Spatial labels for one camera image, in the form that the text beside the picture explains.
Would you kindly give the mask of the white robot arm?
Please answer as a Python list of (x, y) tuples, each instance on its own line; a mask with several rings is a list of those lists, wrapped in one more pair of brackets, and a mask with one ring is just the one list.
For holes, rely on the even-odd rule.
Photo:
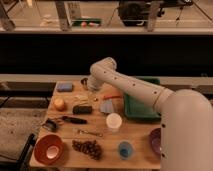
[(172, 91), (116, 71), (106, 57), (90, 67), (87, 86), (108, 83), (161, 114), (161, 171), (213, 171), (213, 105), (191, 89)]

